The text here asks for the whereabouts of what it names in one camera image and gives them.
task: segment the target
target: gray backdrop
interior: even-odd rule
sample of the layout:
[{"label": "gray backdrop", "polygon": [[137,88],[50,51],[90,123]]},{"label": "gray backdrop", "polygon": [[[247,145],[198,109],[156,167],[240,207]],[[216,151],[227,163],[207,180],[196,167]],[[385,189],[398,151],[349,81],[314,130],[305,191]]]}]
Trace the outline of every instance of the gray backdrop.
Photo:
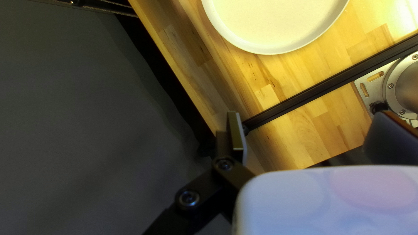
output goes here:
[{"label": "gray backdrop", "polygon": [[115,16],[0,1],[2,235],[141,234],[209,167],[197,145]]}]

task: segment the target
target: black bolt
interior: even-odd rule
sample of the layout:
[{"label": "black bolt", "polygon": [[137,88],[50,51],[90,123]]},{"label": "black bolt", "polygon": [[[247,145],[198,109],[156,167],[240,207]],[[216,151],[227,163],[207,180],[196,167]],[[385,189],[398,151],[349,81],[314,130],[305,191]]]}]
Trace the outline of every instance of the black bolt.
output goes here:
[{"label": "black bolt", "polygon": [[243,129],[243,131],[244,131],[244,136],[247,136],[248,135],[248,133],[250,133],[250,130],[248,129],[248,127],[246,126],[246,125],[242,125],[242,129]]},{"label": "black bolt", "polygon": [[217,162],[216,165],[219,167],[219,169],[228,171],[233,167],[234,164],[228,159],[221,159]]},{"label": "black bolt", "polygon": [[199,194],[192,190],[184,191],[180,194],[179,201],[183,206],[194,206],[199,202]]},{"label": "black bolt", "polygon": [[86,0],[72,0],[70,3],[73,6],[82,7],[84,4],[86,4]]}]

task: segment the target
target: wooden surface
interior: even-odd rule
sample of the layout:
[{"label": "wooden surface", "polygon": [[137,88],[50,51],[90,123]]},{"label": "wooden surface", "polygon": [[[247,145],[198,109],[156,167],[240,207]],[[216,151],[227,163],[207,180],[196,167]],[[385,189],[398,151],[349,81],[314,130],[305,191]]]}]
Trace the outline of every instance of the wooden surface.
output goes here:
[{"label": "wooden surface", "polygon": [[[224,40],[201,0],[129,1],[212,131],[228,110],[245,120],[418,32],[417,0],[351,0],[311,44],[257,55]],[[249,167],[302,169],[358,147],[371,122],[359,100],[348,84],[251,131]]]}]

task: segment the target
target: screw head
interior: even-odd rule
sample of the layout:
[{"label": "screw head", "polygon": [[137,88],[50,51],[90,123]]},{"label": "screw head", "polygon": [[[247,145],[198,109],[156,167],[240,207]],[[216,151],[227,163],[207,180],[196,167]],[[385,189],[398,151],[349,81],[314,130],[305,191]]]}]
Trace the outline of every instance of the screw head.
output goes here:
[{"label": "screw head", "polygon": [[228,171],[228,170],[232,169],[233,165],[234,164],[228,159],[221,159],[216,163],[216,166],[219,169],[222,169],[222,170],[225,170],[225,171]]},{"label": "screw head", "polygon": [[199,194],[192,190],[186,190],[180,194],[178,201],[185,207],[192,207],[199,202]]}]

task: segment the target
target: blurry white object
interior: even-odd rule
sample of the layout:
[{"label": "blurry white object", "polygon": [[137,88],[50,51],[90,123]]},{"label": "blurry white object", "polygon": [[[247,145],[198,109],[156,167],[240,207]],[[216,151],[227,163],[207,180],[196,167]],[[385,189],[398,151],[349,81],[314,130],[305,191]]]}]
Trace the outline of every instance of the blurry white object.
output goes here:
[{"label": "blurry white object", "polygon": [[418,235],[418,167],[275,171],[240,191],[234,235]]},{"label": "blurry white object", "polygon": [[273,55],[322,35],[348,0],[202,0],[215,29],[245,51]]}]

